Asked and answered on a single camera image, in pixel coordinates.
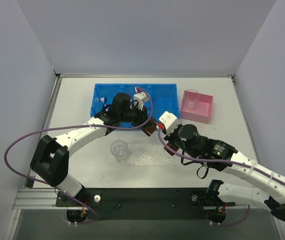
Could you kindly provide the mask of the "clear holder with brown ends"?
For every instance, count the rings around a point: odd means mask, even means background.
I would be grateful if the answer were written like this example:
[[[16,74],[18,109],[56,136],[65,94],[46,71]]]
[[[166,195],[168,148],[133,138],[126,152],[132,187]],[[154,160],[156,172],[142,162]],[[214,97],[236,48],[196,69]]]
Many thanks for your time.
[[[163,149],[171,156],[174,156],[179,148],[174,144],[170,143],[166,139],[166,135],[162,136],[163,130],[165,129],[161,123],[158,123],[153,117],[140,128],[148,137],[150,137],[155,131],[157,131],[159,141],[163,145]]]

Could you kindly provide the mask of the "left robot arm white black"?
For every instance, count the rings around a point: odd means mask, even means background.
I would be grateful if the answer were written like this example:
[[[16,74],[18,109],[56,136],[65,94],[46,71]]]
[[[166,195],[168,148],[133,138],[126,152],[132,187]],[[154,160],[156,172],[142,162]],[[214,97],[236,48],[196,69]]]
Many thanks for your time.
[[[137,89],[134,96],[119,92],[112,103],[104,106],[82,128],[56,137],[45,135],[36,147],[30,167],[48,185],[67,194],[67,200],[79,206],[88,197],[85,187],[69,174],[69,158],[88,143],[118,129],[122,123],[130,123],[141,129],[147,123],[148,109],[145,103],[150,95]]]

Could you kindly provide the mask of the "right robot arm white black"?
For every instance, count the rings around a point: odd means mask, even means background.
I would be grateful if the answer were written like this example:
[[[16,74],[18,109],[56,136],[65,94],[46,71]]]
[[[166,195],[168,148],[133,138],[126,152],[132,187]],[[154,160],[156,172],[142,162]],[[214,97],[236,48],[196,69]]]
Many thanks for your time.
[[[195,125],[159,124],[164,136],[159,140],[171,155],[233,175],[250,184],[249,187],[222,180],[212,180],[207,192],[223,203],[255,206],[270,212],[285,222],[285,176],[246,157],[232,145],[201,136]]]

